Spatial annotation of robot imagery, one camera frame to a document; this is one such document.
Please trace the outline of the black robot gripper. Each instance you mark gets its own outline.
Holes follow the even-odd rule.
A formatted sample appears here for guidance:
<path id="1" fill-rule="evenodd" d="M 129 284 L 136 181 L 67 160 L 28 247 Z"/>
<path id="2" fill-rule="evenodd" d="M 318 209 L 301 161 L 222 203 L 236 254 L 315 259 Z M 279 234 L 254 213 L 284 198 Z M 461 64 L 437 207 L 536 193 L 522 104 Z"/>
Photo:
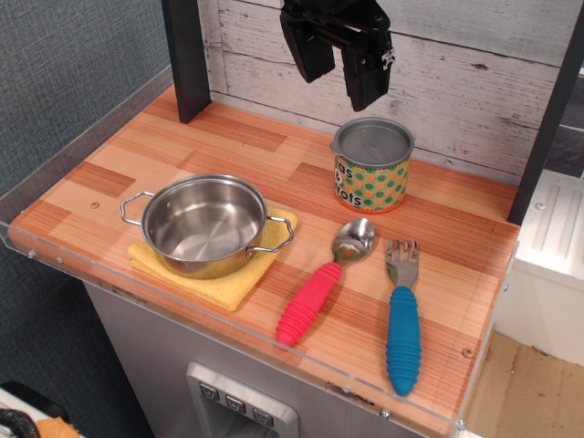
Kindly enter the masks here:
<path id="1" fill-rule="evenodd" d="M 285 1 L 280 23 L 301 77 L 311 83 L 335 68 L 331 45 L 316 29 L 339 35 L 354 29 L 352 40 L 341 50 L 347 94 L 354 111 L 365 110 L 389 91 L 395 50 L 391 20 L 377 1 Z"/>

